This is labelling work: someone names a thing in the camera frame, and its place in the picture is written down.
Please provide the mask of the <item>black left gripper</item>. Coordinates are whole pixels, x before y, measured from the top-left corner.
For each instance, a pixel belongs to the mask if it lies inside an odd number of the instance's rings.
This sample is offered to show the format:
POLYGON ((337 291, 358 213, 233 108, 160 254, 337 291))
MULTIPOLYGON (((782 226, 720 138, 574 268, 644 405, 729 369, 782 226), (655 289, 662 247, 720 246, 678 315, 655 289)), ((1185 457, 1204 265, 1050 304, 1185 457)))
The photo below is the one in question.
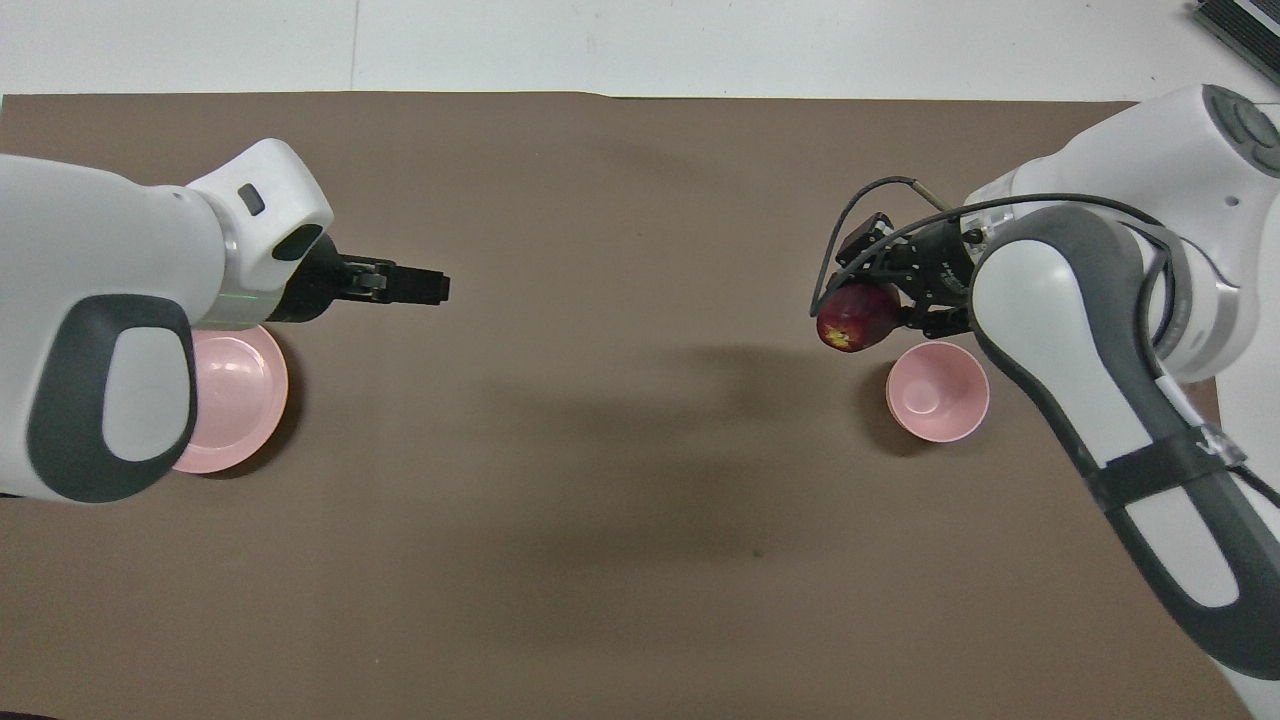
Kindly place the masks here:
POLYGON ((394 268, 396 263, 388 259, 343 254, 329 234, 321 234, 285 283, 268 320, 311 322, 335 301, 387 304, 390 275, 394 304, 439 306, 448 301, 451 278, 444 272, 394 268))

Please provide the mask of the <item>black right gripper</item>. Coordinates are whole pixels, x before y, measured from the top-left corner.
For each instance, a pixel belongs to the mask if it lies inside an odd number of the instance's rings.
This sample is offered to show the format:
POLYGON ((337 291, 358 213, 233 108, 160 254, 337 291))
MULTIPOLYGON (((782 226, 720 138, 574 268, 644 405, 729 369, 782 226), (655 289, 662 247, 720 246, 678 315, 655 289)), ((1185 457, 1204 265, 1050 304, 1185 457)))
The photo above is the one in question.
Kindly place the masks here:
MULTIPOLYGON (((893 232, 882 211, 868 217, 840 241, 836 263, 849 266, 863 252, 893 232)), ((886 251, 881 268, 910 306, 899 309, 900 325, 927 340, 973 332, 969 307, 975 261, 959 220, 929 224, 886 251)))

